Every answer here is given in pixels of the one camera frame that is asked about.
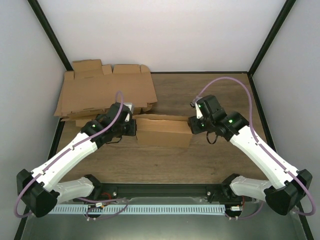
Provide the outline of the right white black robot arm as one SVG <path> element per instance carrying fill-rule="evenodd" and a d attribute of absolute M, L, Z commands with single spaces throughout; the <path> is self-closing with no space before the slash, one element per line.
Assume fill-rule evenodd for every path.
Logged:
<path fill-rule="evenodd" d="M 277 214 L 285 216 L 305 197 L 313 176 L 298 170 L 270 148 L 239 112 L 227 114 L 214 95 L 197 98 L 190 106 L 196 114 L 188 118 L 194 135 L 215 133 L 240 149 L 267 177 L 266 181 L 231 175 L 222 188 L 229 202 L 248 196 L 267 203 Z"/>

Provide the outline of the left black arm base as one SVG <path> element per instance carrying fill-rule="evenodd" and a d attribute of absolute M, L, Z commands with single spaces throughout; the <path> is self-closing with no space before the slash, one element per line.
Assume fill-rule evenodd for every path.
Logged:
<path fill-rule="evenodd" d="M 114 184 L 100 183 L 94 185 L 93 191 L 89 196 L 82 196 L 73 199 L 74 202 L 86 202 L 86 203 L 96 203 L 104 200 L 115 199 L 118 192 L 118 188 Z"/>

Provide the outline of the brown cardboard box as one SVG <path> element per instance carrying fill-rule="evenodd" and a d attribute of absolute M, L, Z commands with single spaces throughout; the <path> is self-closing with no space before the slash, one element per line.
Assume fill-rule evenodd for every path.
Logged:
<path fill-rule="evenodd" d="M 136 120 L 139 145 L 187 148 L 192 139 L 187 116 L 140 114 Z"/>

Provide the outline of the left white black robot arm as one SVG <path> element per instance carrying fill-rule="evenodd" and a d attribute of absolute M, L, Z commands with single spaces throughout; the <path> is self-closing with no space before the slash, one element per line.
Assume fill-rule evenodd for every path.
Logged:
<path fill-rule="evenodd" d="M 78 180 L 60 180 L 80 161 L 113 139 L 135 136 L 136 121 L 132 103 L 116 102 L 105 114 L 99 114 L 87 122 L 75 138 L 60 152 L 32 171 L 22 169 L 16 176 L 17 202 L 29 208 L 40 218 L 47 215 L 57 204 L 77 199 L 97 202 L 102 196 L 101 183 L 91 174 Z"/>

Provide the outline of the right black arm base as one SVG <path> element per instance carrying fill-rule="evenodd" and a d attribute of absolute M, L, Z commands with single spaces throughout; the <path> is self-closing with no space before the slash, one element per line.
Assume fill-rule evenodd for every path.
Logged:
<path fill-rule="evenodd" d="M 239 174 L 233 173 L 223 180 L 222 183 L 207 185 L 205 188 L 207 201 L 209 203 L 219 202 L 221 204 L 240 203 L 243 197 L 236 195 L 230 187 L 231 182 L 239 176 Z"/>

